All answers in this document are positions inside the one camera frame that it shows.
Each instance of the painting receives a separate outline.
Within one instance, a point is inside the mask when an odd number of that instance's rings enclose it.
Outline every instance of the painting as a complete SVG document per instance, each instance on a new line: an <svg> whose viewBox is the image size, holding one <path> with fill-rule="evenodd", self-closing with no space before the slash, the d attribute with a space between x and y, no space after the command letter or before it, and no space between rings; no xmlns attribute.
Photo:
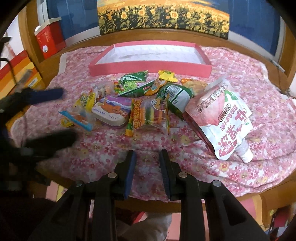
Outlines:
<svg viewBox="0 0 296 241"><path fill-rule="evenodd" d="M97 0L100 33L176 28L228 39L228 0Z"/></svg>

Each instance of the pink box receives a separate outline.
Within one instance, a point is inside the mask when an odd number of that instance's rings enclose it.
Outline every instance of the pink box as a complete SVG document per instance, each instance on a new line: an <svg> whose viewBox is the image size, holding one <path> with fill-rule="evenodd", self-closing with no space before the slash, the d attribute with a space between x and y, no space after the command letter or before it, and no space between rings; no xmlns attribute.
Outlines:
<svg viewBox="0 0 296 241"><path fill-rule="evenodd" d="M175 74L208 78L212 64L202 49L179 41L145 40L114 44L90 64L91 76L170 70Z"/></svg>

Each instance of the bottle cap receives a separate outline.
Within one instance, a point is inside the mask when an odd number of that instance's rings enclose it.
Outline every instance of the bottle cap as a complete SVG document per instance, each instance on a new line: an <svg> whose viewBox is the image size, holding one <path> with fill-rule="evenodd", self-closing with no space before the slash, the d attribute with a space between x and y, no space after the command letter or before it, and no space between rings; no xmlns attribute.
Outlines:
<svg viewBox="0 0 296 241"><path fill-rule="evenodd" d="M253 153L251 152L250 148L246 151L245 154L239 156L244 163L249 163L253 159Z"/></svg>

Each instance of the pink floral tablecloth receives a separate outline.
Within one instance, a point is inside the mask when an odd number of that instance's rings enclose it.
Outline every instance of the pink floral tablecloth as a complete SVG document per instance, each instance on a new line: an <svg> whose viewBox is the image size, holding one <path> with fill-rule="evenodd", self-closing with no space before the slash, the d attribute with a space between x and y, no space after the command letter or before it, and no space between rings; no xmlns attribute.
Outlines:
<svg viewBox="0 0 296 241"><path fill-rule="evenodd" d="M71 107L81 93L104 81L115 81L123 74L91 77L88 64L106 47L88 47L67 53L58 74L49 88L61 86L67 91L64 100L32 106L26 113L28 136L37 137L61 129L58 111ZM170 135L156 130L137 132L132 138L124 135L125 128L113 130L99 124L92 132L81 132L72 148L59 152L59 158L42 162L44 168L63 177L91 182L114 170L127 151L137 152L131 196L142 200L167 201L158 163L158 153L167 149L172 161L198 180L219 179L235 196L261 192L285 179L296 168L296 114L291 100L283 100L269 82L266 67L259 61L226 48L202 47L213 70L212 82L228 76L232 86L252 111L253 130L247 135L254 159L244 164L236 154L227 161L216 160L186 122L170 114ZM149 74L149 79L156 78ZM23 119L11 130L19 144L23 137Z"/></svg>

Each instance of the metal bolt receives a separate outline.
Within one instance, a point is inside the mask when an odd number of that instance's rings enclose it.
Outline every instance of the metal bolt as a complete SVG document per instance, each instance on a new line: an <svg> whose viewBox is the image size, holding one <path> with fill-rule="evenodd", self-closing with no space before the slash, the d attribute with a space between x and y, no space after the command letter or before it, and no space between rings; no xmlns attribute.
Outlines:
<svg viewBox="0 0 296 241"><path fill-rule="evenodd" d="M221 182L218 181L218 180L215 180L215 181L213 181L213 185L214 185L215 187L220 187L220 186L221 186Z"/></svg>
<svg viewBox="0 0 296 241"><path fill-rule="evenodd" d="M76 187L81 187L83 184L83 181L77 180L77 181L75 181L75 183L76 183Z"/></svg>
<svg viewBox="0 0 296 241"><path fill-rule="evenodd" d="M186 172L179 172L179 177L181 177L181 178L186 178L188 175L187 175L187 173Z"/></svg>
<svg viewBox="0 0 296 241"><path fill-rule="evenodd" d="M115 177L117 177L117 174L116 174L115 172L110 172L110 173L108 174L108 177L109 177L109 178L115 178Z"/></svg>

